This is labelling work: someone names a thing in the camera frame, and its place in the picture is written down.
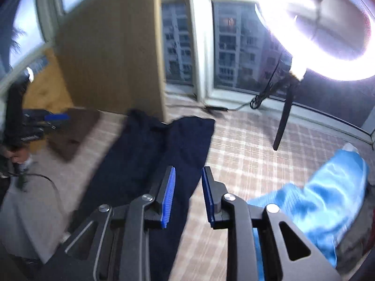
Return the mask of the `person's left hand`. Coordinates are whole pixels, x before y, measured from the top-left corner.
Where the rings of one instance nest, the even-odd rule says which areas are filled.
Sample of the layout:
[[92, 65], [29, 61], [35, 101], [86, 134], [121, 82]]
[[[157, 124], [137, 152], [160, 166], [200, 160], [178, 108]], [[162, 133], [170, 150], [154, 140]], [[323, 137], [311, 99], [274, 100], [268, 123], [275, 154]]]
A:
[[22, 147], [15, 151], [6, 150], [6, 157], [12, 163], [18, 165], [22, 171], [28, 169], [32, 164], [32, 155], [28, 147]]

